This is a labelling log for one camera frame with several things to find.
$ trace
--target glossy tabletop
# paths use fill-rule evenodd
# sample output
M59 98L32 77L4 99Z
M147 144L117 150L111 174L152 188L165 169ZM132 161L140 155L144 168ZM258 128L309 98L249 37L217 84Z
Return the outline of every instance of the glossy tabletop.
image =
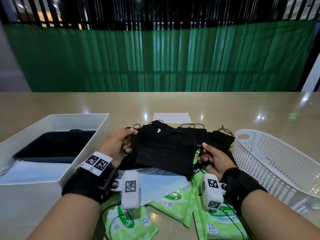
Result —
M320 163L319 92L0 93L0 110L0 141L50 114L110 113L112 127L118 129L148 124L157 112L188 112L193 123L204 124L208 131L222 125L233 133L263 131ZM159 227L154 240L198 239L193 221L188 229L150 206L147 210ZM309 219L320 227L320 211ZM98 226L94 239L102 239L101 233Z

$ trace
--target white plastic basket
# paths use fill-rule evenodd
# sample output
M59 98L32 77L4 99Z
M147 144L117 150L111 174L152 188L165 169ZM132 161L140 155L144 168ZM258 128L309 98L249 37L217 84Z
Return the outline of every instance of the white plastic basket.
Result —
M299 214L320 209L320 164L302 152L267 133L241 129L233 156L241 170Z

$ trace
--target person's left hand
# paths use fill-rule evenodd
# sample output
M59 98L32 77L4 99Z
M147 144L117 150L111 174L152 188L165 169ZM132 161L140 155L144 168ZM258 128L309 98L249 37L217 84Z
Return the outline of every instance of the person's left hand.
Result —
M122 159L132 152L130 135L138 134L134 128L118 129L106 137L100 146L98 152L103 153L112 158L111 164L118 167Z

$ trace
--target white wristband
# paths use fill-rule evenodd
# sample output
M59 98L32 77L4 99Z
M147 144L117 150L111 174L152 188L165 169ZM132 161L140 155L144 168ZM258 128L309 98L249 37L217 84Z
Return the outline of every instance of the white wristband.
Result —
M79 166L94 175L100 176L106 169L112 158L100 152L94 152L88 159L84 160Z

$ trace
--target open cardboard box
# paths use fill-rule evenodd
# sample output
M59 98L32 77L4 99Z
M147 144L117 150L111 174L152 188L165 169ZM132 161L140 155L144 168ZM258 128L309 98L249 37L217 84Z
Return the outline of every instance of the open cardboard box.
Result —
M94 153L106 136L111 133L108 115L108 113L52 114L0 144L1 172L5 168L12 167L14 164L12 156L15 153L43 133L71 129L96 130L58 181L0 184L0 232L6 232L8 235L9 229L15 231L17 228L34 228L39 224L61 198L62 187L75 172L75 167Z

